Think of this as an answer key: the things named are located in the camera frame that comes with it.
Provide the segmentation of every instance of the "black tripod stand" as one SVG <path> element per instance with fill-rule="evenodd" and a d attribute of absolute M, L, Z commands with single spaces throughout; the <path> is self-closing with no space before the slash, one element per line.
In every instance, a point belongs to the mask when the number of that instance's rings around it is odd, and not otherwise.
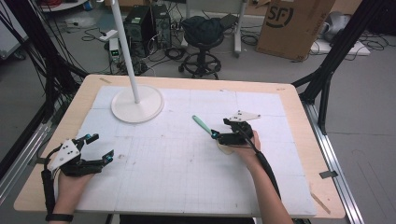
<path fill-rule="evenodd" d="M 301 101 L 309 105 L 315 103 L 315 98 L 321 92 L 318 126 L 323 134 L 326 134 L 326 113 L 332 75 L 384 3 L 384 0 L 362 0 L 320 67 L 310 75 L 291 83 L 297 88 L 309 82 L 305 91 L 300 93 Z"/>

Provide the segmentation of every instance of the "white mount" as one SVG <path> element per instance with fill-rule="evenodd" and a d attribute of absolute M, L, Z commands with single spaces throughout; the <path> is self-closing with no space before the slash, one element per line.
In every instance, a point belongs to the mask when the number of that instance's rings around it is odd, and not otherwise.
<path fill-rule="evenodd" d="M 120 120 L 130 123 L 141 123 L 155 118 L 163 110 L 163 96 L 161 92 L 150 86 L 138 86 L 134 79 L 131 54 L 126 40 L 118 0 L 112 0 L 111 9 L 119 31 L 122 55 L 125 59 L 131 88 L 119 92 L 111 103 L 113 114 Z"/>
<path fill-rule="evenodd" d="M 79 155 L 79 151 L 72 142 L 72 140 L 65 140 L 59 149 L 58 154 L 49 166 L 49 169 L 53 172 L 63 164 L 71 161 L 73 158 Z"/>
<path fill-rule="evenodd" d="M 258 115 L 258 114 L 252 114 L 252 113 L 238 110 L 238 113 L 232 115 L 229 118 L 229 121 L 242 122 L 242 121 L 246 121 L 246 120 L 250 120 L 250 119 L 259 119 L 261 117 L 262 116 Z"/>

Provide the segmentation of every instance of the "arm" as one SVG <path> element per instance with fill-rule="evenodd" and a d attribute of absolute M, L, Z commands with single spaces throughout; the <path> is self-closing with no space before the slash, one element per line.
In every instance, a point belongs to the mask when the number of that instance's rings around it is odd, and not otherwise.
<path fill-rule="evenodd" d="M 53 214 L 73 215 L 81 195 L 93 175 L 81 177 L 66 176 L 60 172 L 58 177 L 58 200 Z M 67 224 L 66 221 L 50 221 L 49 224 Z"/>
<path fill-rule="evenodd" d="M 260 150 L 261 143 L 256 131 L 254 131 L 253 138 L 254 145 Z M 262 169 L 262 165 L 257 159 L 255 152 L 248 146 L 231 147 L 231 149 L 242 158 L 253 178 L 260 213 L 262 214 L 262 223 L 292 223 L 288 211 L 277 196 L 274 186 L 267 173 Z"/>

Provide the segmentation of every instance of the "computer tower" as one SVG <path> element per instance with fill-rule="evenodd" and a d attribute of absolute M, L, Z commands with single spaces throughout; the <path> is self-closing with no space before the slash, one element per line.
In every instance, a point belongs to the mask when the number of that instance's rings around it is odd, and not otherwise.
<path fill-rule="evenodd" d="M 123 23 L 128 41 L 149 41 L 154 37 L 151 11 L 149 6 L 135 5 Z"/>
<path fill-rule="evenodd" d="M 148 42 L 136 41 L 131 42 L 129 46 L 129 51 L 131 56 L 146 58 L 149 56 L 149 46 Z"/>
<path fill-rule="evenodd" d="M 151 10 L 158 48 L 167 49 L 172 47 L 171 17 L 169 16 L 166 5 L 154 5 L 151 7 Z"/>
<path fill-rule="evenodd" d="M 131 56 L 149 56 L 149 41 L 155 36 L 149 6 L 133 6 L 123 22 Z"/>

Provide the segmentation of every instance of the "white lamp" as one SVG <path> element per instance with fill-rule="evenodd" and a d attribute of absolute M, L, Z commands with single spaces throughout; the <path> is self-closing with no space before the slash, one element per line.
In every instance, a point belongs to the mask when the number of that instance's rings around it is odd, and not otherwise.
<path fill-rule="evenodd" d="M 123 121 L 130 123 L 145 122 L 155 118 L 163 110 L 163 95 L 153 87 L 136 85 L 118 0 L 112 0 L 111 9 L 119 31 L 122 54 L 132 86 L 132 88 L 125 88 L 125 90 L 120 91 L 113 98 L 111 110 L 118 119 Z"/>

